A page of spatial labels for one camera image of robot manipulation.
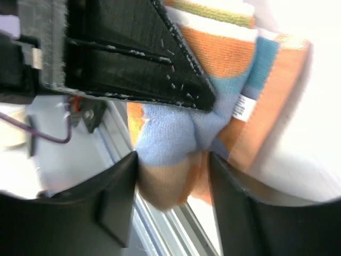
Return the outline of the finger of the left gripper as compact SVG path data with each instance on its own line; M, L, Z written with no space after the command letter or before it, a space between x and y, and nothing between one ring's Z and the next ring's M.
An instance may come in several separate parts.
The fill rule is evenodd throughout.
M215 93L162 1L67 1L65 85L205 112Z

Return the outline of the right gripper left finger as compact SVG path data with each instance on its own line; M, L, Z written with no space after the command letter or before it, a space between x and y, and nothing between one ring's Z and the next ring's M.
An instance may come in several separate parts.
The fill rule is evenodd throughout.
M121 255L128 247L137 154L51 198L1 194L1 255Z

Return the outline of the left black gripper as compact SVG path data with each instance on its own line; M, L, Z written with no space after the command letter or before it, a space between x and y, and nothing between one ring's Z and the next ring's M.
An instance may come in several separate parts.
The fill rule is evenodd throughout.
M69 94L67 1L1 1L1 102Z

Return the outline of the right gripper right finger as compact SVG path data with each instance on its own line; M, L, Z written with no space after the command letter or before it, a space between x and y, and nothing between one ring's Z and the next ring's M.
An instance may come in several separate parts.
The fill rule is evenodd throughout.
M313 203L238 172L215 153L210 184L224 255L340 255L340 200Z

